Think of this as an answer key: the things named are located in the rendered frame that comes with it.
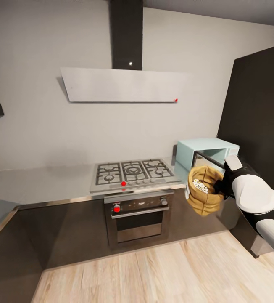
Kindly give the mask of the microwave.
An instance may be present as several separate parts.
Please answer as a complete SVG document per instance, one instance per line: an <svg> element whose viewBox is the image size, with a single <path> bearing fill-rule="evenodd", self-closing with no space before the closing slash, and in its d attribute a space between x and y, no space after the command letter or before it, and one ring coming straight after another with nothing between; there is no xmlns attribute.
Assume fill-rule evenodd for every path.
<svg viewBox="0 0 274 303"><path fill-rule="evenodd" d="M239 154L240 146L219 138L180 139L176 161L188 171L196 166L209 165L224 174L225 159Z"/></svg>

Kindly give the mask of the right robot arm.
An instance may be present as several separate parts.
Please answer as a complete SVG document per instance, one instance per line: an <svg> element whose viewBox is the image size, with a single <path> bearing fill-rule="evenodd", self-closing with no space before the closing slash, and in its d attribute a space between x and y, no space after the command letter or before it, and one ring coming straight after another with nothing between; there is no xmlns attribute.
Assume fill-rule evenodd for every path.
<svg viewBox="0 0 274 303"><path fill-rule="evenodd" d="M214 184L236 199L236 204L253 229L274 249L274 191L247 161L231 155L225 159L224 178Z"/></svg>

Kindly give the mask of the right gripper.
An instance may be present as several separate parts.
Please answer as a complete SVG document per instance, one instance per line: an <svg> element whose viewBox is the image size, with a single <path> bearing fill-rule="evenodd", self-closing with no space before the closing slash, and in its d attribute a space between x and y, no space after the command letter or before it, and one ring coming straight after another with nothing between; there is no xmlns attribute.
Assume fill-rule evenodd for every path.
<svg viewBox="0 0 274 303"><path fill-rule="evenodd" d="M234 192L232 190L232 186L227 184L224 179L221 181L221 180L217 180L217 182L214 184L214 189L215 189L215 194L218 194L219 191L220 192L223 192L226 194L226 196L229 196L229 197L233 197L235 198L235 195L234 195Z"/></svg>

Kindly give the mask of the popcorn bag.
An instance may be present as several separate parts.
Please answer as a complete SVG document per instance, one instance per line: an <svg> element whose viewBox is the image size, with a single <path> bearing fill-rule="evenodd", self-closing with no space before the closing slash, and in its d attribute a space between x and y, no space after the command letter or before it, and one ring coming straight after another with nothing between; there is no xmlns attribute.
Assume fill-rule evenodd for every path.
<svg viewBox="0 0 274 303"><path fill-rule="evenodd" d="M221 201L226 194L220 192L215 194L214 184L217 180L223 180L224 175L217 169L202 165L190 169L186 192L184 194L186 201L200 216L206 216L221 209ZM207 191L196 187L195 181L202 184Z"/></svg>

